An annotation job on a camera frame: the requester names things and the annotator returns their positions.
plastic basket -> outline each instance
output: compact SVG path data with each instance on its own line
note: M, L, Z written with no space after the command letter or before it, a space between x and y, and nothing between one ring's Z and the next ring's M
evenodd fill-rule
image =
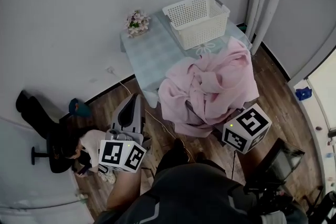
M184 50L223 36L230 14L219 0L184 0L162 11Z

human leg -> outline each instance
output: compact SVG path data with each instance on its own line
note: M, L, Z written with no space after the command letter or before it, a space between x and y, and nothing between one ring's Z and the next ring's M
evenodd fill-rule
M206 156L205 156L205 154L203 152L199 152L197 154L196 162L197 163L203 163L203 164L210 165L212 167L215 167L215 168L221 170L222 172L224 172L226 174L225 170L223 168L221 168L218 164L214 163L210 159L207 159Z
M157 169L156 174L167 168L172 168L178 165L187 164L189 156L185 151L184 144L181 139L177 138L174 141L174 146L162 157Z

pink towel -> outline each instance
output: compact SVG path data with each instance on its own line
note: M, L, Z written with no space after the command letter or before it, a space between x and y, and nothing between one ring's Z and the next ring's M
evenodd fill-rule
M175 123L177 133L186 135L207 137L211 125L259 97L250 53L233 37L218 54L182 59L166 77L159 88L162 117ZM186 107L186 101L199 118Z

child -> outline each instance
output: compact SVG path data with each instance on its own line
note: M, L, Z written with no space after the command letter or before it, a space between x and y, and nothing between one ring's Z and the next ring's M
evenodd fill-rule
M98 173L103 181L108 181L113 184L115 182L113 170L108 166L98 163L100 142L105 139L105 132L98 130L87 131L88 129L91 128L79 129L65 140L62 146L63 155L66 158L78 159L78 161L85 166L91 166L89 168L90 171ZM82 151L88 153L90 158L85 157L85 154L81 156ZM87 176L86 171L83 174L75 174L78 177Z

light blue tablecloth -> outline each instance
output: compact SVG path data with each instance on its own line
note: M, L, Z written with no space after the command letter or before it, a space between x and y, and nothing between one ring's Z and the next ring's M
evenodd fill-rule
M229 20L224 36L184 50L162 11L151 15L151 18L149 31L141 36L129 38L127 32L122 31L120 48L127 53L138 84L152 108L158 103L157 90L165 79L166 72L184 57L197 59L207 52L218 53L223 47L227 47L230 36L242 41L250 49L250 42L245 34Z

